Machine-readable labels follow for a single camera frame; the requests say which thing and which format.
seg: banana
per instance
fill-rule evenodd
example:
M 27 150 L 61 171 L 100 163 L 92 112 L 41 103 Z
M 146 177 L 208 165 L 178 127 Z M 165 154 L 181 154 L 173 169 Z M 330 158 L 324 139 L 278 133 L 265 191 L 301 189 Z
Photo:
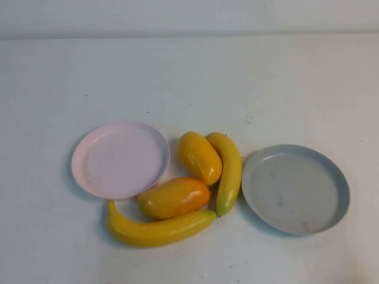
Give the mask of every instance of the banana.
M 219 191 L 217 193 L 217 215 L 227 214 L 236 202 L 242 177 L 241 155 L 234 142 L 222 133 L 211 133 L 205 137 L 219 154 L 223 164 Z
M 216 214 L 198 210 L 172 219 L 141 223 L 134 222 L 117 212 L 113 200 L 108 202 L 108 229 L 122 243 L 137 247 L 157 247 L 183 240 L 208 227 Z

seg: white table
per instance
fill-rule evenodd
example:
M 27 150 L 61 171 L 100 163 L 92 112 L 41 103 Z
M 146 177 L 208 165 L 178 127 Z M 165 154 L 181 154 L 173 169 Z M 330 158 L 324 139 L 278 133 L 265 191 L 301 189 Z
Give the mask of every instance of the white table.
M 379 279 L 379 34 L 0 41 L 0 283 L 371 284 Z M 110 122 L 169 140 L 227 133 L 246 159 L 321 151 L 351 187 L 346 217 L 292 237 L 240 198 L 203 232 L 158 248 L 115 242 L 102 199 L 73 181 L 79 140 Z M 118 202 L 134 219 L 134 201 Z

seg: plastic fruit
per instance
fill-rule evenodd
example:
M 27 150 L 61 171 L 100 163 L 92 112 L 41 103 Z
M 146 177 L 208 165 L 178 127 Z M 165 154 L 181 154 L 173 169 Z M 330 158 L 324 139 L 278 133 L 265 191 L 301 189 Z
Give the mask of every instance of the plastic fruit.
M 220 178 L 221 159 L 211 144 L 199 133 L 190 131 L 180 137 L 178 159 L 206 185 L 212 185 Z
M 118 241 L 138 247 L 156 247 L 183 240 L 208 227 L 216 213 L 198 210 L 172 219 L 134 222 L 117 212 L 113 200 L 108 202 L 108 229 Z
M 211 133 L 206 139 L 218 152 L 223 164 L 216 199 L 217 215 L 222 216 L 231 210 L 238 196 L 242 178 L 241 155 L 234 142 L 225 134 Z
M 177 177 L 142 192 L 138 202 L 146 215 L 164 220 L 198 210 L 209 198 L 209 190 L 200 180 Z

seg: yellow mango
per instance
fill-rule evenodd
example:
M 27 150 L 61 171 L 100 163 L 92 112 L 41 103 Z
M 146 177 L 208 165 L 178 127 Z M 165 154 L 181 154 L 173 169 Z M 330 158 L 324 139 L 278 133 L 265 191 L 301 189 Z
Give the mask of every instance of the yellow mango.
M 211 144 L 199 133 L 190 131 L 178 141 L 178 159 L 192 174 L 206 185 L 221 176 L 221 158 Z

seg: white backdrop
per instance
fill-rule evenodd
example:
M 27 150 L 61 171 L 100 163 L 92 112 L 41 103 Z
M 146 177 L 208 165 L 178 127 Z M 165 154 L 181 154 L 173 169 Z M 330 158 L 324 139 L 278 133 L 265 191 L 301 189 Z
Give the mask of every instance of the white backdrop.
M 377 0 L 0 0 L 0 38 L 379 31 Z

